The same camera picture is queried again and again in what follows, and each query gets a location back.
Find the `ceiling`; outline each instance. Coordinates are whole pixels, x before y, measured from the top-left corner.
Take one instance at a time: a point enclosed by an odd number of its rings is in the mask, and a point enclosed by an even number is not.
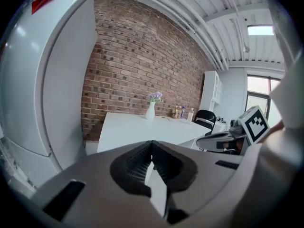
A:
[[[192,36],[216,70],[254,67],[284,71],[275,36],[249,36],[249,25],[272,25],[265,0],[138,0],[162,12]]]

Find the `skylight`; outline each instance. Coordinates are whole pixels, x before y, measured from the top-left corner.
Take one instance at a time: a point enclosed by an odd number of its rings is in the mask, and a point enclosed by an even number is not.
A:
[[[257,25],[248,26],[248,35],[250,36],[273,36],[273,26],[269,25]]]

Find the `white vase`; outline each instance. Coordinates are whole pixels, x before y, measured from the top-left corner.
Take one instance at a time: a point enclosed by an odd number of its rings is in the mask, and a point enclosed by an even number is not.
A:
[[[155,117],[155,110],[154,110],[155,102],[150,101],[150,106],[146,112],[146,119],[153,120]]]

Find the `brick wall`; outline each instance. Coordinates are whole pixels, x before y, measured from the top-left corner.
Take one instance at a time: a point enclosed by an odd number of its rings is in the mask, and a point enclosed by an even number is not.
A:
[[[87,66],[81,119],[87,140],[99,140],[107,112],[145,114],[148,94],[163,93],[156,115],[181,105],[197,111],[205,54],[178,25],[133,0],[95,0],[98,41]]]

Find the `desk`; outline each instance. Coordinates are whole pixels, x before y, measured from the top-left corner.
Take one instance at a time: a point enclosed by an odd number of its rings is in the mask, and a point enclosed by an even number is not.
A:
[[[107,113],[97,152],[148,140],[178,145],[204,136],[209,131],[198,124],[189,124],[185,119],[156,116],[153,121],[149,121],[144,115]]]

